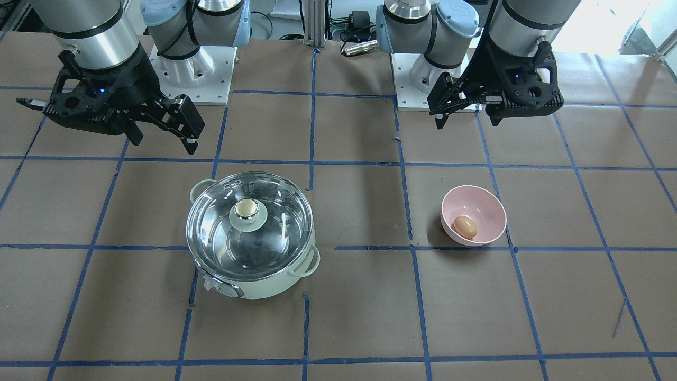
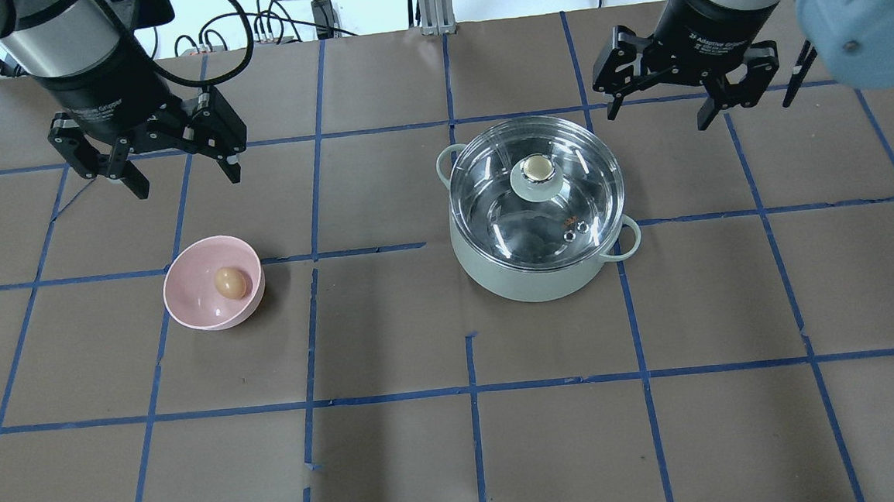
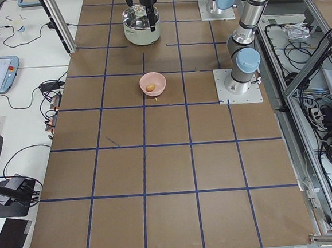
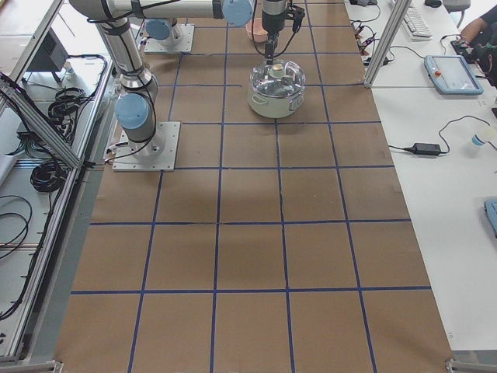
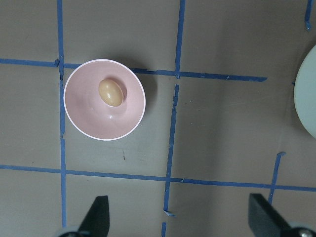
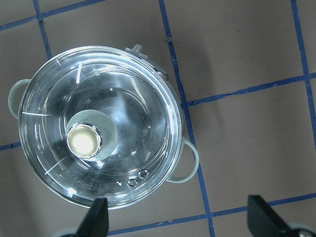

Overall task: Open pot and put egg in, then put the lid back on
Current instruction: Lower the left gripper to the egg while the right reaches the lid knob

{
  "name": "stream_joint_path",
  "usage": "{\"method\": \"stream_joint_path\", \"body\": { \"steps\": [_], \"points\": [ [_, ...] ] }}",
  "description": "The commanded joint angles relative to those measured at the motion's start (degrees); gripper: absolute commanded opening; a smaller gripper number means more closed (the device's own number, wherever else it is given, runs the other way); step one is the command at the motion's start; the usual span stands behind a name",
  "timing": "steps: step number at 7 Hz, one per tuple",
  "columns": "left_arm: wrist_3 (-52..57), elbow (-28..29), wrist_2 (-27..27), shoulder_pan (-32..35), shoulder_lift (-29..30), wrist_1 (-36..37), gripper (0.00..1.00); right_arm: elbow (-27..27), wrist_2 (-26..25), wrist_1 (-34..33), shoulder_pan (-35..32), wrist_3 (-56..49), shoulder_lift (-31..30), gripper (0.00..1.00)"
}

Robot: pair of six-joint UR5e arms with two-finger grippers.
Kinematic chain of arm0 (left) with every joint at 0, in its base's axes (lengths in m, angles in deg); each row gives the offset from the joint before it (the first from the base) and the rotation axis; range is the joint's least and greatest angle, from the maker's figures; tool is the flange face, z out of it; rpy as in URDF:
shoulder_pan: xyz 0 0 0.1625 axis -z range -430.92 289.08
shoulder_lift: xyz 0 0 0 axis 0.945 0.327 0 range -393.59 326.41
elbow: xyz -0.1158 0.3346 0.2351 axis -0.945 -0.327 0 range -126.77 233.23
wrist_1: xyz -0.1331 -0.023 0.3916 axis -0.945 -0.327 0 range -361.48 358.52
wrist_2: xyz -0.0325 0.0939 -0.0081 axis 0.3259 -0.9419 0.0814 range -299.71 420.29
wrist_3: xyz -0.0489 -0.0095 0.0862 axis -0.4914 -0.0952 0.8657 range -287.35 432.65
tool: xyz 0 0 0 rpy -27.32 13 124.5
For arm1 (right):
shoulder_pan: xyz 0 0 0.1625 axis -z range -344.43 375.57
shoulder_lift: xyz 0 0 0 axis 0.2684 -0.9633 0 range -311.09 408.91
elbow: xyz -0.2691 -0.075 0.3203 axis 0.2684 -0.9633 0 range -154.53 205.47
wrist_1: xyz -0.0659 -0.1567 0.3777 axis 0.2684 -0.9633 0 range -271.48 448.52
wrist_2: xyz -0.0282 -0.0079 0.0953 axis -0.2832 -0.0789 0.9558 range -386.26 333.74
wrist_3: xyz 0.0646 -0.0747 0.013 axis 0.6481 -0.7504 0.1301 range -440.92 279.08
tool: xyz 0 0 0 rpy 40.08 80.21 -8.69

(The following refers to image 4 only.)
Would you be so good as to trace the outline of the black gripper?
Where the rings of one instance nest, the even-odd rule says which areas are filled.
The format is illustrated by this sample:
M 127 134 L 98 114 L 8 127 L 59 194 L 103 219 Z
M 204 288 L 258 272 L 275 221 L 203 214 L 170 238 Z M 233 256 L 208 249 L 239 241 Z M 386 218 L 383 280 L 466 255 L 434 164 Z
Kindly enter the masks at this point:
M 275 50 L 275 34 L 279 33 L 285 24 L 287 2 L 285 0 L 262 0 L 262 28 L 268 33 L 265 42 L 265 59 L 273 64 Z

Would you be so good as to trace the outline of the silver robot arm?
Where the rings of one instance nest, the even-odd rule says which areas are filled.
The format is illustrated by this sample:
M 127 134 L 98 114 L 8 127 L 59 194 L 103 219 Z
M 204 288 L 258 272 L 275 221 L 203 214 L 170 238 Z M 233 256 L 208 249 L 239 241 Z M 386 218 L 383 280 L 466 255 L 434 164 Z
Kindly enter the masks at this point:
M 151 39 L 165 46 L 178 44 L 183 36 L 177 19 L 148 19 L 145 22 L 145 31 Z
M 232 26 L 253 21 L 257 1 L 71 1 L 71 6 L 97 26 L 121 74 L 125 91 L 115 114 L 130 146 L 130 157 L 160 153 L 155 94 L 158 83 L 145 67 L 130 30 L 131 16 L 172 23 L 182 17 L 224 19 Z

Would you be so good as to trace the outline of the person forearm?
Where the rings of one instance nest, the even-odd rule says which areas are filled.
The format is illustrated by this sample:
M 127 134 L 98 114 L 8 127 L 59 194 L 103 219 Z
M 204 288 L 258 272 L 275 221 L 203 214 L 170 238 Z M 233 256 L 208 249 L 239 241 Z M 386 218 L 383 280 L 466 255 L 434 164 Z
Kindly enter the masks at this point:
M 486 31 L 495 22 L 496 7 L 493 7 L 482 16 L 468 23 L 461 31 L 461 38 L 470 43 L 478 35 Z

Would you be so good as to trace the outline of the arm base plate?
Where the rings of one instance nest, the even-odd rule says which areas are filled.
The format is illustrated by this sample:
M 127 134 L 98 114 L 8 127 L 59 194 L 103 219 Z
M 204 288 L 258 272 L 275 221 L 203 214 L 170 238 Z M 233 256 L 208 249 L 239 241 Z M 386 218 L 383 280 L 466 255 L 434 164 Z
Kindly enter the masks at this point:
M 124 146 L 116 149 L 117 160 L 113 162 L 115 172 L 172 172 L 176 165 L 181 123 L 178 121 L 158 122 L 155 136 L 142 148 L 142 145 L 128 140 L 124 130 L 120 142 Z
M 145 42 L 146 54 L 188 54 L 193 46 L 193 24 L 174 26 L 164 19 L 150 19 L 145 25 L 148 38 Z

